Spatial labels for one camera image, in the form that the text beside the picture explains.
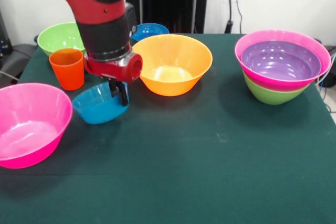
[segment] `stacked bowls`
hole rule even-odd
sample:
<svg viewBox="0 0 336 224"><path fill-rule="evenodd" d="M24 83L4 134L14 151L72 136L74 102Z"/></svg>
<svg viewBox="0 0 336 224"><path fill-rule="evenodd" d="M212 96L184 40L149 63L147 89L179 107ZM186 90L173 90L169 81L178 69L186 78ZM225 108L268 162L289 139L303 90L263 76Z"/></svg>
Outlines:
<svg viewBox="0 0 336 224"><path fill-rule="evenodd" d="M261 30L243 36L235 54L253 95L267 104L297 97L331 66L316 40L292 31Z"/></svg>

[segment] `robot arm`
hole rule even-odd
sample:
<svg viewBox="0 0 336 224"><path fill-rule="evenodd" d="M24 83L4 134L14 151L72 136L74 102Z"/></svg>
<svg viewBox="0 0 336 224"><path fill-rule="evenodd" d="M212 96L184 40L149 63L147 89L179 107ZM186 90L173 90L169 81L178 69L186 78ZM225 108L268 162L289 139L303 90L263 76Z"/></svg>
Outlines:
<svg viewBox="0 0 336 224"><path fill-rule="evenodd" d="M89 73L116 82L139 77L142 58L132 52L124 0L67 0L87 50Z"/></svg>

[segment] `orange cup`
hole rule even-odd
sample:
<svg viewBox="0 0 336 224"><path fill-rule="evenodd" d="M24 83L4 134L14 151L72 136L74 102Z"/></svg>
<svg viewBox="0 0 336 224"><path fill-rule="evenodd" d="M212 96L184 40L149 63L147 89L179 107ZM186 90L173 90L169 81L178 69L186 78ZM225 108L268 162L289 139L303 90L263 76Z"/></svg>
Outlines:
<svg viewBox="0 0 336 224"><path fill-rule="evenodd" d="M49 62L63 89L72 91L84 85L83 53L80 50L58 50L50 55Z"/></svg>

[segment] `blue bowl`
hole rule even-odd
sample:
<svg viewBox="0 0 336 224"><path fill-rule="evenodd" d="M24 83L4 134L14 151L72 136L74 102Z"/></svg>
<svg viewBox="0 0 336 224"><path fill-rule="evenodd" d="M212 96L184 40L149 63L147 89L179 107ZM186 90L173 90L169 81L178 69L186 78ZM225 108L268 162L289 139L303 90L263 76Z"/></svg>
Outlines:
<svg viewBox="0 0 336 224"><path fill-rule="evenodd" d="M122 115L129 107L122 106L120 97L112 97L108 82L94 86L72 101L75 111L88 124L109 122Z"/></svg>
<svg viewBox="0 0 336 224"><path fill-rule="evenodd" d="M138 25L138 30L133 34L132 39L140 41L159 34L169 34L168 28L156 23L144 23Z"/></svg>

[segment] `bowl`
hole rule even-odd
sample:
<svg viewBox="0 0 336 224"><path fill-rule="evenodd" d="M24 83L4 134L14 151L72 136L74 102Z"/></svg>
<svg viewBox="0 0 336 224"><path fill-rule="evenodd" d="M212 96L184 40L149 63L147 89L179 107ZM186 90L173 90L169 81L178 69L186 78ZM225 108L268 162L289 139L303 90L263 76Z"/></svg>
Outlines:
<svg viewBox="0 0 336 224"><path fill-rule="evenodd" d="M288 102L295 97L297 97L299 94L304 92L304 90L309 86L305 86L302 89L295 90L295 91L274 91L270 89L265 89L254 82L252 82L244 73L244 78L246 81L246 84L249 88L249 90L252 92L252 94L257 98L260 102L263 102L265 104L269 105L280 105L285 102Z"/></svg>
<svg viewBox="0 0 336 224"><path fill-rule="evenodd" d="M160 34L169 34L168 28L156 23L144 23L138 25L138 29L136 33L133 34L132 39L140 41L142 39Z"/></svg>
<svg viewBox="0 0 336 224"><path fill-rule="evenodd" d="M319 58L303 46L286 41L263 41L241 55L243 64L263 76L279 80L304 80L318 76Z"/></svg>
<svg viewBox="0 0 336 224"><path fill-rule="evenodd" d="M248 47L264 41L286 41L305 47L319 58L321 63L320 72L317 75L306 79L284 80L264 76L263 74L250 69L243 63L241 59L243 52ZM235 54L242 69L251 81L266 89L275 91L296 91L303 89L308 84L312 83L315 79L324 75L331 65L330 55L323 45L306 35L284 30L262 30L247 34L237 42L235 47Z"/></svg>
<svg viewBox="0 0 336 224"><path fill-rule="evenodd" d="M41 83L2 88L0 97L0 166L20 169L45 160L71 120L71 100Z"/></svg>
<svg viewBox="0 0 336 224"><path fill-rule="evenodd" d="M64 48L86 52L75 22L61 23L45 29L38 36L37 43L47 56Z"/></svg>
<svg viewBox="0 0 336 224"><path fill-rule="evenodd" d="M213 61L203 43L177 34L146 38L133 50L143 60L140 79L152 92L168 97L190 91Z"/></svg>
<svg viewBox="0 0 336 224"><path fill-rule="evenodd" d="M75 111L88 124L109 122L122 115L129 107L122 106L120 97L112 97L108 82L94 86L74 98Z"/></svg>

